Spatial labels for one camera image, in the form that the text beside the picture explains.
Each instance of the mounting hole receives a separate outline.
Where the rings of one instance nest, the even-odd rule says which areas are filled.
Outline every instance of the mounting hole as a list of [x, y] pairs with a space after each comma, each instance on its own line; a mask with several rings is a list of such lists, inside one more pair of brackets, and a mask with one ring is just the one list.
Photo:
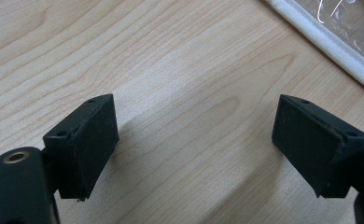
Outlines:
[[66, 132], [66, 131], [57, 132], [57, 136], [59, 136], [59, 137], [65, 136], [67, 134], [68, 134], [68, 132]]
[[350, 135], [350, 136], [353, 136], [353, 137], [357, 137], [357, 134], [354, 133], [354, 132], [346, 132], [346, 134]]
[[30, 156], [30, 153], [28, 153], [27, 151], [15, 152], [15, 153], [12, 153], [5, 157], [4, 163], [6, 163], [6, 164], [17, 163], [17, 162], [27, 159], [29, 156]]

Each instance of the light wooden surface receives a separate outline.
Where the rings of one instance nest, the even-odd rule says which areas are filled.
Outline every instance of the light wooden surface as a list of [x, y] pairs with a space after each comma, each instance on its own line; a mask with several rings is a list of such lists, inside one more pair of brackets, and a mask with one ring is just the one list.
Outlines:
[[354, 223], [271, 132], [280, 93], [364, 131], [364, 87], [265, 3], [0, 1], [0, 154], [109, 92], [117, 151], [63, 223]]

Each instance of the black device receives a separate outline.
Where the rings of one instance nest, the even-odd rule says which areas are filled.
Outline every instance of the black device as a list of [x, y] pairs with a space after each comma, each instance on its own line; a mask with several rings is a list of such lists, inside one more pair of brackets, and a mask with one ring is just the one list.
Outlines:
[[344, 198], [355, 188], [356, 222], [364, 224], [364, 132], [309, 101], [281, 95], [272, 138], [317, 197]]
[[92, 98], [43, 137], [0, 156], [0, 224], [60, 223], [53, 194], [89, 198], [119, 140], [113, 95]]

